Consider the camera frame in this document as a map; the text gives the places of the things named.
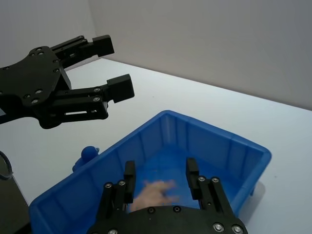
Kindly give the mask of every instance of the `blue plastic bin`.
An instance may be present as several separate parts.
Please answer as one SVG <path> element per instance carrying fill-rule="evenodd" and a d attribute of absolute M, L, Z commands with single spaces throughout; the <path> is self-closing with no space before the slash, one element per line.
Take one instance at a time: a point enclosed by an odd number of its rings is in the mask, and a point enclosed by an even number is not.
<path fill-rule="evenodd" d="M 200 173 L 221 179 L 236 215 L 271 160 L 264 147 L 172 111 L 163 111 L 98 155 L 30 205 L 34 234 L 85 234 L 94 223 L 103 184 L 123 178 L 125 162 L 136 162 L 137 195 L 143 181 L 174 179 L 182 206 L 198 207 L 185 176 L 186 158 Z"/>

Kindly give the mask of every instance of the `hand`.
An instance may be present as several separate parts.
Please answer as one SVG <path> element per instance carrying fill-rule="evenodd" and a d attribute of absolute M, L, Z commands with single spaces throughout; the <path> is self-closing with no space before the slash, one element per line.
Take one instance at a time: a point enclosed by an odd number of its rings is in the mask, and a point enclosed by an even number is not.
<path fill-rule="evenodd" d="M 130 207 L 130 211 L 137 211 L 151 206 L 164 206 L 169 205 L 174 201 L 177 201 L 177 197 L 166 197 L 164 193 L 175 187 L 173 180 L 169 182 L 157 181 L 153 183 L 145 183 L 145 188 L 134 199 L 133 204 Z"/>

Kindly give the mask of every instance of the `cable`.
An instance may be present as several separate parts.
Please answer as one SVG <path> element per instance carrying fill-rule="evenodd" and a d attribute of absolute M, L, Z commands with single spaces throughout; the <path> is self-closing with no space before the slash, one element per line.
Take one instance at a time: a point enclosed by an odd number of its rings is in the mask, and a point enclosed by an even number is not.
<path fill-rule="evenodd" d="M 12 173 L 13 173 L 13 172 L 12 172 L 11 163 L 10 163 L 8 157 L 7 157 L 7 156 L 5 155 L 5 153 L 2 152 L 2 151 L 0 151 L 0 157 L 3 158 L 5 164 L 6 164 L 7 168 L 8 168 L 8 172 L 9 172 L 8 175 L 2 175 L 2 174 L 0 174 L 0 179 L 1 179 L 1 180 L 8 180 L 8 179 L 10 179 L 10 178 L 12 177 Z"/>

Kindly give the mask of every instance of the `white tabletop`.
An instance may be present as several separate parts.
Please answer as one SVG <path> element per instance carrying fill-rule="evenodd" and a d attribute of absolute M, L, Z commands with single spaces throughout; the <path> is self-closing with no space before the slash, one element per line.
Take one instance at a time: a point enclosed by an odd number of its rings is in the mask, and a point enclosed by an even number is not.
<path fill-rule="evenodd" d="M 136 96 L 111 103 L 109 118 L 41 129 L 36 119 L 0 125 L 27 202 L 65 178 L 87 145 L 101 152 L 162 110 L 173 110 L 267 147 L 273 157 L 240 218 L 250 234 L 309 233 L 312 112 L 106 59 L 69 71 L 73 88 L 130 74 Z"/>

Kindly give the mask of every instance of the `white wall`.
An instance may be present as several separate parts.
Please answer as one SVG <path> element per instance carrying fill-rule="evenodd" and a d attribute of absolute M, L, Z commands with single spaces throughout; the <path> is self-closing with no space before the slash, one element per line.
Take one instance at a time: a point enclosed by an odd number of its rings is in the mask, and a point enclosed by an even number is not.
<path fill-rule="evenodd" d="M 0 67 L 22 60 L 35 47 L 79 35 L 95 37 L 86 0 L 0 1 Z"/>
<path fill-rule="evenodd" d="M 312 110 L 311 0 L 89 0 L 110 58 Z"/>

